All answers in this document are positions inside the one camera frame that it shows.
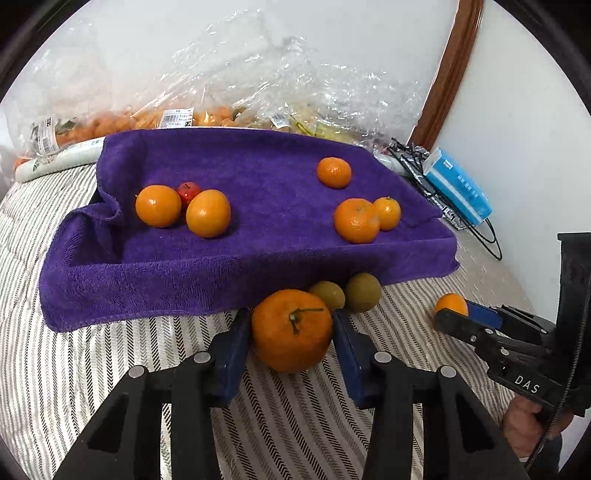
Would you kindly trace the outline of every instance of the striped fabric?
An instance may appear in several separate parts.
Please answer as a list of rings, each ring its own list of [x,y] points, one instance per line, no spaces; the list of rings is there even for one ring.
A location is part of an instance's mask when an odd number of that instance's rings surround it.
[[[121,376],[133,365],[177,365],[226,330],[232,312],[155,317],[54,333],[41,315],[37,283],[60,221],[95,191],[94,166],[15,185],[0,204],[0,435],[31,479],[50,479]],[[500,421],[511,393],[484,374],[470,347],[433,332],[434,302],[456,291],[481,303],[530,307],[520,286],[469,236],[461,268],[446,278],[384,287],[378,307],[354,318],[380,349],[408,365],[453,365]],[[248,358],[229,408],[212,410],[220,468],[227,479],[360,478],[372,424],[346,394],[331,347],[316,368],[269,371]],[[170,473],[170,408],[162,415],[161,476]],[[423,428],[414,416],[413,478],[421,478]]]

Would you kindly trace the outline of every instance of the human hand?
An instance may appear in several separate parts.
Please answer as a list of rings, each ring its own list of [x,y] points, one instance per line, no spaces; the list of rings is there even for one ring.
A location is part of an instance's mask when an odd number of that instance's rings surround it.
[[[535,418],[542,407],[521,395],[516,395],[503,419],[503,435],[519,458],[529,457],[544,433],[545,427]],[[572,412],[562,413],[548,438],[555,439],[573,420]]]

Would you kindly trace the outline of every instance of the metal screw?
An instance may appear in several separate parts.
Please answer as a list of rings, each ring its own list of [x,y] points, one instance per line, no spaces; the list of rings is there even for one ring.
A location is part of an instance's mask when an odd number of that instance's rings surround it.
[[[142,367],[141,365],[136,365],[136,366],[131,367],[129,369],[128,374],[131,378],[138,378],[144,374],[145,370],[146,369],[144,367]]]
[[[443,365],[440,370],[441,374],[446,378],[453,378],[456,376],[456,369],[449,365]]]
[[[206,364],[212,359],[212,356],[209,355],[208,352],[197,352],[193,356],[193,360],[195,360],[196,364]]]
[[[374,358],[380,364],[387,364],[392,361],[392,355],[388,352],[375,352]]]

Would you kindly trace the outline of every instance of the purple tray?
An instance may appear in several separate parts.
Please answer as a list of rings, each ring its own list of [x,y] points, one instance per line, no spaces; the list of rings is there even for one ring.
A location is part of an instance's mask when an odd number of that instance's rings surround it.
[[[327,156],[351,165],[347,188],[316,178]],[[66,216],[41,272],[41,307],[54,330],[254,306],[281,288],[343,284],[360,271],[390,284],[458,266],[439,210],[351,145],[254,129],[124,132],[106,139],[96,177],[93,203]],[[227,195],[232,221],[223,236],[201,239],[183,221],[168,229],[139,221],[134,202],[143,187],[184,181]],[[387,195],[402,207],[396,229],[369,245],[336,233],[340,202]]]

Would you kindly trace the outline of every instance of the blue package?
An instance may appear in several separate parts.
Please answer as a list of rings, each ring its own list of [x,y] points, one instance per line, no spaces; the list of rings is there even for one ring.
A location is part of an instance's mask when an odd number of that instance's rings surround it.
[[[482,189],[441,149],[434,150],[423,162],[427,180],[442,192],[473,226],[478,226],[492,213]]]

